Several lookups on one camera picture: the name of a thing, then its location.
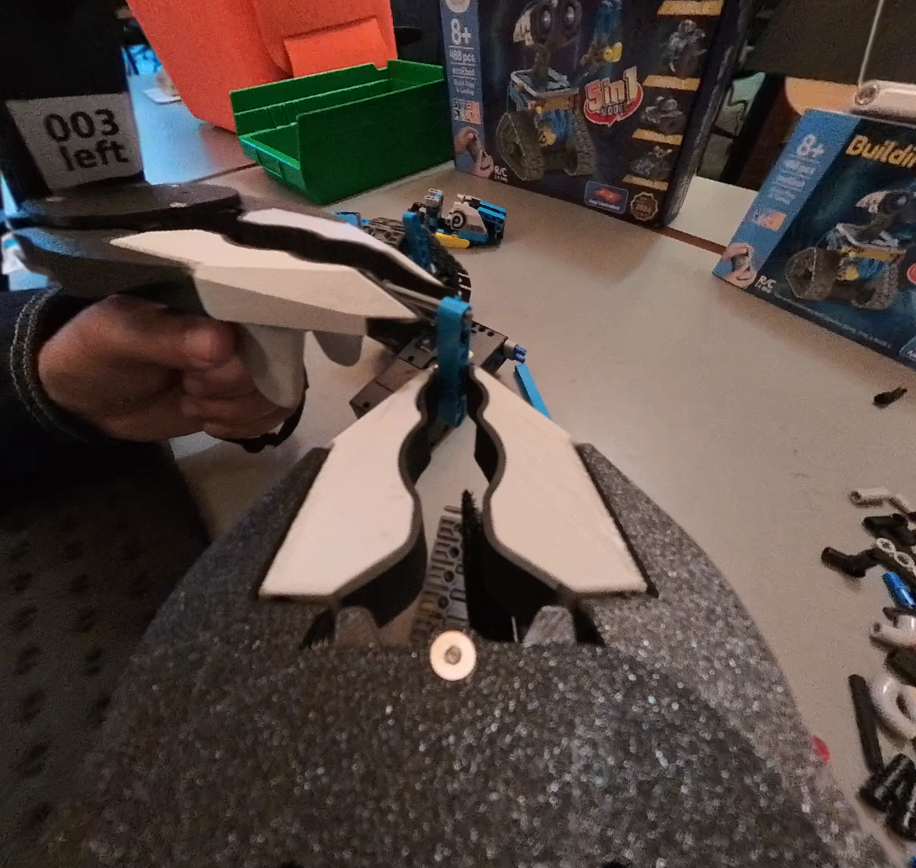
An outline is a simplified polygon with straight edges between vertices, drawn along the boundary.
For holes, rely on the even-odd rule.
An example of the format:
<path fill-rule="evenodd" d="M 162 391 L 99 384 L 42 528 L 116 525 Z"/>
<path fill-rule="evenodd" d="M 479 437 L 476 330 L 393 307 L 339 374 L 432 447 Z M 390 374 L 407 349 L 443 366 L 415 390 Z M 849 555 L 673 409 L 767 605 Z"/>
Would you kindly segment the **large orange container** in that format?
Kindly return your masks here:
<path fill-rule="evenodd" d="M 390 0 L 125 0 L 189 111 L 235 131 L 230 94 L 397 58 Z"/>

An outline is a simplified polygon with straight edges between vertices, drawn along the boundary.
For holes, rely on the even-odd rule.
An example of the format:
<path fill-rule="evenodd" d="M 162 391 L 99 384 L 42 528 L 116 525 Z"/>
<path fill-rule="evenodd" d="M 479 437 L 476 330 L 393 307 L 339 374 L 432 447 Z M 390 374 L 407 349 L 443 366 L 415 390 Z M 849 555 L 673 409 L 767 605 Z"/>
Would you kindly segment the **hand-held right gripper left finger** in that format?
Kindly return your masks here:
<path fill-rule="evenodd" d="M 331 442 L 259 597 L 417 598 L 428 561 L 417 483 L 430 462 L 432 378 L 420 371 Z"/>

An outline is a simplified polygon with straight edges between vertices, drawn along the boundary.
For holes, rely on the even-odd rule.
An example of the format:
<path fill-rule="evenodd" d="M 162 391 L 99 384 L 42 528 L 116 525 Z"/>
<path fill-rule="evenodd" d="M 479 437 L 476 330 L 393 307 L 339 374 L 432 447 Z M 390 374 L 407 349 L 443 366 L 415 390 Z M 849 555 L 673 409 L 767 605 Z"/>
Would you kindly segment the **black dimpled pad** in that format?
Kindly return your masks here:
<path fill-rule="evenodd" d="M 5 468 L 1 512 L 1 863 L 33 866 L 130 657 L 209 539 L 152 446 Z"/>

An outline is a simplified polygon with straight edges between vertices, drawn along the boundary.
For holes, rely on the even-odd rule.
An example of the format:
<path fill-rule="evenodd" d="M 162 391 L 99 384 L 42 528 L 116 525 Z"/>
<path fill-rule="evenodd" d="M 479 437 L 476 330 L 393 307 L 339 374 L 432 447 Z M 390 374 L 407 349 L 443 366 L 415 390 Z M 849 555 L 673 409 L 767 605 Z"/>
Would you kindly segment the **short blue toy beam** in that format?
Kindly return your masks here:
<path fill-rule="evenodd" d="M 551 414 L 541 395 L 540 389 L 534 381 L 531 369 L 526 363 L 517 363 L 514 368 L 514 378 L 518 384 L 520 394 L 524 400 L 536 411 L 547 418 Z"/>

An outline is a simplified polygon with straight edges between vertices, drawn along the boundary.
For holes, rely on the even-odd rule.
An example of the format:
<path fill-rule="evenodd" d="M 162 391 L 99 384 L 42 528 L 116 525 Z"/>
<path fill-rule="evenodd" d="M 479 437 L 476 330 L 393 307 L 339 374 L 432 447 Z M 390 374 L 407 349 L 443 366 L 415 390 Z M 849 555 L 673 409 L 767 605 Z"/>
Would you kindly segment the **black partition panel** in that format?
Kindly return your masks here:
<path fill-rule="evenodd" d="M 914 83 L 915 0 L 885 0 L 860 72 L 878 3 L 781 0 L 750 54 L 749 70 L 838 84 L 859 78 Z"/>

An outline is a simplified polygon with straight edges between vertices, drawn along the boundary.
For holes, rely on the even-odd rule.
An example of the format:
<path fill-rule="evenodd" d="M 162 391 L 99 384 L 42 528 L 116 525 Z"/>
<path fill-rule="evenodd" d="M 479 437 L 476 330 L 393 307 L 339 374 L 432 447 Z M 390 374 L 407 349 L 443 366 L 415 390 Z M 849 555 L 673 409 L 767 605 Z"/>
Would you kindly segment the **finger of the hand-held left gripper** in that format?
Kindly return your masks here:
<path fill-rule="evenodd" d="M 351 266 L 246 247 L 210 231 L 147 231 L 111 245 L 187 271 L 204 311 L 237 324 L 368 335 L 370 322 L 418 322 L 441 303 Z"/>
<path fill-rule="evenodd" d="M 395 246 L 354 225 L 318 214 L 259 209 L 238 217 L 238 242 L 307 261 L 347 266 L 375 280 L 440 300 L 447 286 Z"/>

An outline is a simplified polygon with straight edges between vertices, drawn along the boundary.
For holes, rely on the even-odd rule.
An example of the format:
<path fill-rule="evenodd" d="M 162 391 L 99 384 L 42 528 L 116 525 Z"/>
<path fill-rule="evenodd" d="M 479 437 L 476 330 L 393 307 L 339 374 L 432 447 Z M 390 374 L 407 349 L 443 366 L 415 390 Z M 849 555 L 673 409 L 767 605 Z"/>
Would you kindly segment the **green storage bin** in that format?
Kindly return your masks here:
<path fill-rule="evenodd" d="M 230 94 L 243 152 L 325 206 L 452 159 L 440 65 L 365 63 Z"/>

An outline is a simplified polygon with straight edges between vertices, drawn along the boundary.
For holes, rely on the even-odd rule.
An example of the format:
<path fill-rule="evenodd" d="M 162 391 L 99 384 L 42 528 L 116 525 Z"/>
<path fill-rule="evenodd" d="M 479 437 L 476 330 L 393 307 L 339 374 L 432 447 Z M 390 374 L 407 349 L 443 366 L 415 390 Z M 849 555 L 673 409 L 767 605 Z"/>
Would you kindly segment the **blue robot kit box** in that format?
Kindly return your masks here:
<path fill-rule="evenodd" d="M 751 2 L 439 0 L 455 168 L 668 224 Z"/>
<path fill-rule="evenodd" d="M 914 126 L 807 111 L 713 274 L 914 369 Z"/>

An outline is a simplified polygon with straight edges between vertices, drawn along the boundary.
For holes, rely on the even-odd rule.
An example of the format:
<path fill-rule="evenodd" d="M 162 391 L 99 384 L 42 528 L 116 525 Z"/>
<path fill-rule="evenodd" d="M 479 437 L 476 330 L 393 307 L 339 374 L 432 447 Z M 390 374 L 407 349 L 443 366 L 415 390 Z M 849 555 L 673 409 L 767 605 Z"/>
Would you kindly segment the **pile of red black bricks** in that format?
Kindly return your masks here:
<path fill-rule="evenodd" d="M 822 565 L 855 583 L 871 573 L 887 602 L 867 629 L 881 656 L 872 677 L 847 679 L 854 722 L 866 768 L 858 799 L 902 843 L 915 839 L 915 512 L 914 504 L 883 487 L 848 495 L 864 512 L 869 544 L 856 552 L 825 547 Z"/>

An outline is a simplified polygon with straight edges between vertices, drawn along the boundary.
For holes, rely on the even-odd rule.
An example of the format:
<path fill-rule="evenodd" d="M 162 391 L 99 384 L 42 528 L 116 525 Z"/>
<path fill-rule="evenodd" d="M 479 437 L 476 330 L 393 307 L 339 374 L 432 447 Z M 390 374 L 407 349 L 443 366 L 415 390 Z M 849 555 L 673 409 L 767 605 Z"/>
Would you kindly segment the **black motor battery block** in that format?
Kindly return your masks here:
<path fill-rule="evenodd" d="M 399 219 L 368 219 L 353 210 L 337 210 L 335 216 L 395 246 L 415 261 L 419 261 L 415 255 L 419 244 L 418 233 L 423 230 L 429 239 L 428 271 L 465 302 L 470 300 L 471 278 L 458 256 L 458 252 L 465 249 L 444 247 L 427 231 L 420 216 L 410 209 Z M 423 326 L 413 335 L 385 335 L 382 343 L 394 353 L 394 358 L 351 399 L 350 405 L 357 418 L 367 415 L 420 371 L 431 369 L 437 358 L 436 334 L 432 324 Z M 496 373 L 508 361 L 526 363 L 526 359 L 524 347 L 492 327 L 479 321 L 472 322 L 471 364 Z"/>

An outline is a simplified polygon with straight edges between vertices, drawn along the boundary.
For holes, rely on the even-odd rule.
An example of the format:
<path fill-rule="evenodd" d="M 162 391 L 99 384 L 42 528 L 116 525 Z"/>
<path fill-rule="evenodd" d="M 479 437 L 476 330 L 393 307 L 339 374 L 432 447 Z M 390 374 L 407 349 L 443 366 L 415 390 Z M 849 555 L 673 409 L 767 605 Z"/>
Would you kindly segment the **grey toy track belt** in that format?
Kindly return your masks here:
<path fill-rule="evenodd" d="M 427 573 L 410 630 L 413 645 L 468 626 L 464 582 L 463 517 L 458 506 L 443 509 L 429 554 Z"/>

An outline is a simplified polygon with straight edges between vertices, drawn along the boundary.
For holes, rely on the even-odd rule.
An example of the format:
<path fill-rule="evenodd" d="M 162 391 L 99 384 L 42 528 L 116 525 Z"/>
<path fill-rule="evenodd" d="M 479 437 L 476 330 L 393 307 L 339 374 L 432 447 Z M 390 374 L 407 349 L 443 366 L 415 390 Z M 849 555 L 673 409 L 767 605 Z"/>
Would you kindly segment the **long blue toy beam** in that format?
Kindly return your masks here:
<path fill-rule="evenodd" d="M 436 314 L 435 372 L 437 417 L 447 427 L 459 427 L 466 415 L 466 370 L 470 357 L 473 315 L 459 297 L 441 300 Z"/>

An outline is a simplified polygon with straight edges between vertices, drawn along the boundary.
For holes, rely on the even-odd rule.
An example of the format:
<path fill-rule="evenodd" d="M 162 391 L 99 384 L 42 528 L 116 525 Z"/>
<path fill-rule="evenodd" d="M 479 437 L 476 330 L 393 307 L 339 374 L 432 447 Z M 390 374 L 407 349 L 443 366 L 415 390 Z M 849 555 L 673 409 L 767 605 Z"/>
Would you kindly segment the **person's left hand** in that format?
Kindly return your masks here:
<path fill-rule="evenodd" d="M 113 296 L 40 347 L 38 378 L 57 408 L 115 439 L 254 439 L 292 409 L 258 390 L 240 338 L 234 324 Z"/>

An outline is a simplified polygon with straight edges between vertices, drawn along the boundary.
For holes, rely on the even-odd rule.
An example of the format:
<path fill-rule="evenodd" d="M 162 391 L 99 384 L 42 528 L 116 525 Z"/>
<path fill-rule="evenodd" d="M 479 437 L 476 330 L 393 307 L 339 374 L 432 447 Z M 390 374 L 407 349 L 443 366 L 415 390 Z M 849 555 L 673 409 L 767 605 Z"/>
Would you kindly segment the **small blue white toy robot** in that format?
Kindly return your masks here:
<path fill-rule="evenodd" d="M 444 247 L 468 249 L 495 247 L 504 237 L 508 212 L 486 200 L 458 194 L 445 210 L 441 190 L 430 188 L 423 200 L 411 205 L 424 227 Z"/>

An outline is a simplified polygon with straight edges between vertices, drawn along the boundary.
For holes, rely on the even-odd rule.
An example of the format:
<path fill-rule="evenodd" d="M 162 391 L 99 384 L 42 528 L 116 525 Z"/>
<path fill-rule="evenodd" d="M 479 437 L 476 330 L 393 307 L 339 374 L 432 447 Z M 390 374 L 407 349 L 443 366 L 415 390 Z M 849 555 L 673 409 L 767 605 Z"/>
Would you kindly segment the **brown wooden bar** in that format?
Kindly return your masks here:
<path fill-rule="evenodd" d="M 689 232 L 684 232 L 682 230 L 676 230 L 672 227 L 666 227 L 659 231 L 659 234 L 663 234 L 665 237 L 670 238 L 675 241 L 679 241 L 688 245 L 691 245 L 695 248 L 707 251 L 709 253 L 715 254 L 718 257 L 721 257 L 724 253 L 726 246 L 715 241 L 709 241 L 705 238 L 693 235 Z"/>

